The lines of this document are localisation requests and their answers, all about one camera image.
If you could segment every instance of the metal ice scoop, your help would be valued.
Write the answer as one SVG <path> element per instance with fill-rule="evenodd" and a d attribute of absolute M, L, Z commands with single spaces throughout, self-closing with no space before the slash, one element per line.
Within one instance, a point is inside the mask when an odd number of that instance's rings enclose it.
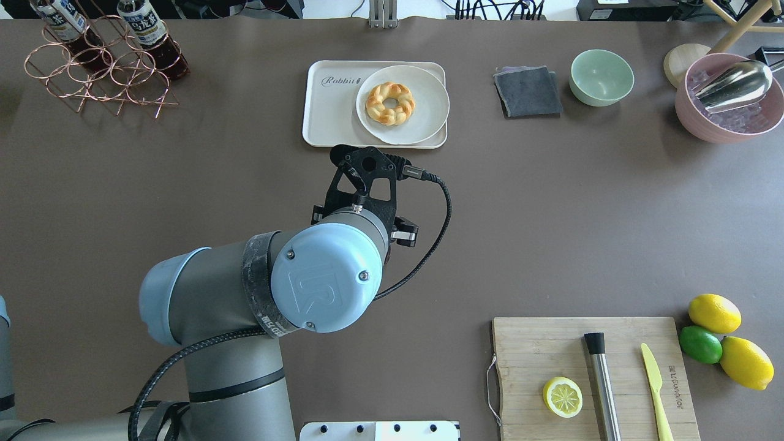
<path fill-rule="evenodd" d="M 771 69 L 761 61 L 748 60 L 733 64 L 695 92 L 708 113 L 719 113 L 762 100 L 771 84 Z"/>

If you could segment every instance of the cutting board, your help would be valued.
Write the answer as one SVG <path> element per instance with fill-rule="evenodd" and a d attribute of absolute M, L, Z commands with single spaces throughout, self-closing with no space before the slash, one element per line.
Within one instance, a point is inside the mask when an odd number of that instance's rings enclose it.
<path fill-rule="evenodd" d="M 671 317 L 524 318 L 492 322 L 501 396 L 501 439 L 600 441 L 583 334 L 604 332 L 621 438 L 659 439 L 651 390 L 640 350 L 651 348 L 662 373 L 662 402 L 677 441 L 699 441 L 684 360 Z M 552 377 L 571 378 L 583 392 L 583 410 L 562 418 L 545 407 L 542 389 Z"/>

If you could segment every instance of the green bowl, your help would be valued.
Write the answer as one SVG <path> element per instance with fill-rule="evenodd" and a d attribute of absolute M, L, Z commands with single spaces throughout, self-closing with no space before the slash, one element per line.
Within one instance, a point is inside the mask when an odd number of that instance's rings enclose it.
<path fill-rule="evenodd" d="M 589 106 L 617 103 L 631 92 L 633 86 L 632 68 L 616 53 L 591 49 L 572 61 L 569 88 L 578 100 Z"/>

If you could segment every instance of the bottle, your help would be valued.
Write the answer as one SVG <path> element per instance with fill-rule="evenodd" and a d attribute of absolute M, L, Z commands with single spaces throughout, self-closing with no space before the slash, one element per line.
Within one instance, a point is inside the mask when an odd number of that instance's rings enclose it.
<path fill-rule="evenodd" d="M 147 0 L 120 0 L 117 13 L 131 27 L 141 48 L 155 61 L 155 67 L 170 80 L 180 79 L 191 70 L 158 13 Z"/>
<path fill-rule="evenodd" d="M 87 20 L 80 14 L 69 0 L 34 0 L 33 10 L 40 16 L 63 43 L 72 56 L 87 70 L 98 75 L 103 74 L 114 62 L 108 51 L 91 50 L 102 47 L 103 40 L 92 29 L 87 27 Z"/>

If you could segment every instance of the plastic knife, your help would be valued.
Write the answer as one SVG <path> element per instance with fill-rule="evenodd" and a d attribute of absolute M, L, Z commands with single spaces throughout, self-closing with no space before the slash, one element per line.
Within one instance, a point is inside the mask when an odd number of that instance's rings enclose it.
<path fill-rule="evenodd" d="M 659 365 L 656 358 L 647 344 L 643 343 L 642 358 L 645 361 L 645 372 L 648 374 L 648 383 L 651 385 L 651 396 L 653 397 L 653 407 L 656 411 L 656 428 L 659 430 L 659 441 L 673 441 L 673 433 L 670 430 L 670 423 L 664 413 L 664 405 L 659 391 L 662 390 L 662 373 L 659 372 Z"/>

